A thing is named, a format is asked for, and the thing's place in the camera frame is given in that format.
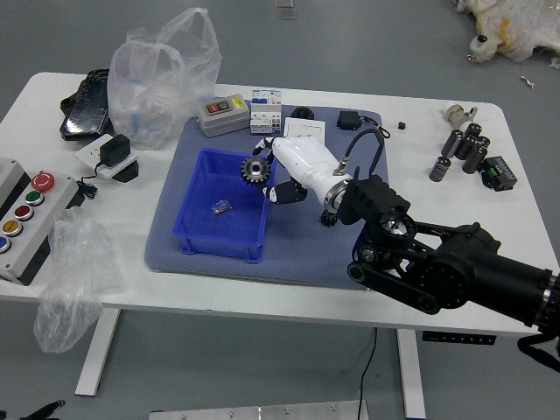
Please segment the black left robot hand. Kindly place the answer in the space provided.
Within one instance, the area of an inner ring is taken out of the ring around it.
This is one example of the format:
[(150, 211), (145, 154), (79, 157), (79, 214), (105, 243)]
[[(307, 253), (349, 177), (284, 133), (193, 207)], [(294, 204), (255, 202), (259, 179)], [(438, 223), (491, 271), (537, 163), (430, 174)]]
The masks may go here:
[(21, 417), (21, 420), (46, 420), (51, 419), (51, 415), (58, 409), (64, 407), (66, 401), (59, 399), (54, 402), (50, 402), (47, 405), (41, 407), (40, 409), (34, 411), (28, 416)]

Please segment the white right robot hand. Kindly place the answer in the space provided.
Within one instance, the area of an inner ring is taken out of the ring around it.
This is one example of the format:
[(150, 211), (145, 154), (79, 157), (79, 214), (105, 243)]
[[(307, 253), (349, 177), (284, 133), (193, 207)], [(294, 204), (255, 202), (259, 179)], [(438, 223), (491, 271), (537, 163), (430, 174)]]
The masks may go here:
[(315, 136), (265, 137), (253, 149), (253, 155), (270, 150), (290, 177), (304, 190), (313, 190), (325, 210), (336, 214), (349, 180), (345, 172), (347, 158), (342, 162)]

